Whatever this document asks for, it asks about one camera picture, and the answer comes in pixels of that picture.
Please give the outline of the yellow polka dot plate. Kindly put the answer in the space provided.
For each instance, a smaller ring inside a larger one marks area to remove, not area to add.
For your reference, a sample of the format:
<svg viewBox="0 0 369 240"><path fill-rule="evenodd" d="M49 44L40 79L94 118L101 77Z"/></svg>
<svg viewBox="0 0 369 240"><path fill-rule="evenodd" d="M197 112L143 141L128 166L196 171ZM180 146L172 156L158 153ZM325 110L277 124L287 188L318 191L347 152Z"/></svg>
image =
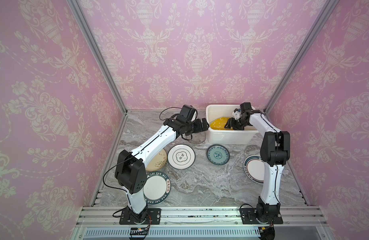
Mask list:
<svg viewBox="0 0 369 240"><path fill-rule="evenodd" d="M227 122L230 120L230 118L227 117L221 117L218 119L215 119L214 121L212 121L210 123L210 128L212 130L216 130L216 131L227 131L227 130L232 130L232 128L225 128Z"/></svg>

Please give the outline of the white plate green red rim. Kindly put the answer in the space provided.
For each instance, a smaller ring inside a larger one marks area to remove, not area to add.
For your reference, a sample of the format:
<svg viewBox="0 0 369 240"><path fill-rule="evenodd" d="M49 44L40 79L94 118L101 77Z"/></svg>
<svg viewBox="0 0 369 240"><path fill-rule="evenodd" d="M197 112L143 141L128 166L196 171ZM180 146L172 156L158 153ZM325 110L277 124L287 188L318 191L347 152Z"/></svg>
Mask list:
<svg viewBox="0 0 369 240"><path fill-rule="evenodd" d="M264 183L264 162L260 156L253 155L246 158L243 167L250 180L257 184Z"/></svg>

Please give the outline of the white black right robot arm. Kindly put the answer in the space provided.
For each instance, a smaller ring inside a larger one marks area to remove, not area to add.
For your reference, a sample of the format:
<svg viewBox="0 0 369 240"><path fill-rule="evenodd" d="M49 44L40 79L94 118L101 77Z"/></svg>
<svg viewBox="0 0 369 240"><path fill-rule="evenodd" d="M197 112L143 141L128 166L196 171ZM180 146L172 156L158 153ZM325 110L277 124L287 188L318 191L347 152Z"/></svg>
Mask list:
<svg viewBox="0 0 369 240"><path fill-rule="evenodd" d="M251 103L242 103L224 127L243 130L247 126L255 127L263 137L260 157L264 162L264 180L256 205L256 219L263 224L282 224L279 189L283 169L290 158L290 133L275 127L262 111L253 109Z"/></svg>

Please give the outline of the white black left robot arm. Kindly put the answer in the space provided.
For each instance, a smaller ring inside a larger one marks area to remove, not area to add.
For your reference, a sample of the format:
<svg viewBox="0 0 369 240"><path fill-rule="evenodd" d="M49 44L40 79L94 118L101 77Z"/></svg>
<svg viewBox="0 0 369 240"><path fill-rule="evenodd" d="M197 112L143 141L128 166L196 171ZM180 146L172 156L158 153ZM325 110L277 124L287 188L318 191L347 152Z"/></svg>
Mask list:
<svg viewBox="0 0 369 240"><path fill-rule="evenodd" d="M114 177L125 192L128 205L121 210L121 224L143 224L148 220L148 206L143 188L147 181L145 167L164 147L178 137L207 131L209 123L199 119L197 110L183 105L178 114L163 120L160 129L147 141L132 151L123 150L118 155Z"/></svg>

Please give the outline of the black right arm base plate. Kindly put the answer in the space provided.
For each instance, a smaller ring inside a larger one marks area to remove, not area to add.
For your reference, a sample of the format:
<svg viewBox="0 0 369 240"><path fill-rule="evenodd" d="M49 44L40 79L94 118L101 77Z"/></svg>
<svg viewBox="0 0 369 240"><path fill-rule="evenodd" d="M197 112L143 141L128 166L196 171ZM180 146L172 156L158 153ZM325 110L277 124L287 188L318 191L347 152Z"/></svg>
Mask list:
<svg viewBox="0 0 369 240"><path fill-rule="evenodd" d="M240 218L244 225L282 225L283 219L280 210L271 206L269 209L254 210L251 207L239 209Z"/></svg>

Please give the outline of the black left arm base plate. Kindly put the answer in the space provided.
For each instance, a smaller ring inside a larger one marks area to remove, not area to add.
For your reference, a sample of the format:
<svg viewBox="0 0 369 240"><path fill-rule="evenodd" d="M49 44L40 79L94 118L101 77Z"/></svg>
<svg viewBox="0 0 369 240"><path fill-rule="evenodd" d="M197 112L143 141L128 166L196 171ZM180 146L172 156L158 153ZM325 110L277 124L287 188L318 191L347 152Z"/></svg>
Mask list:
<svg viewBox="0 0 369 240"><path fill-rule="evenodd" d="M142 210L141 213L134 213L129 207L121 210L120 225L159 225L161 217L160 208L148 208Z"/></svg>

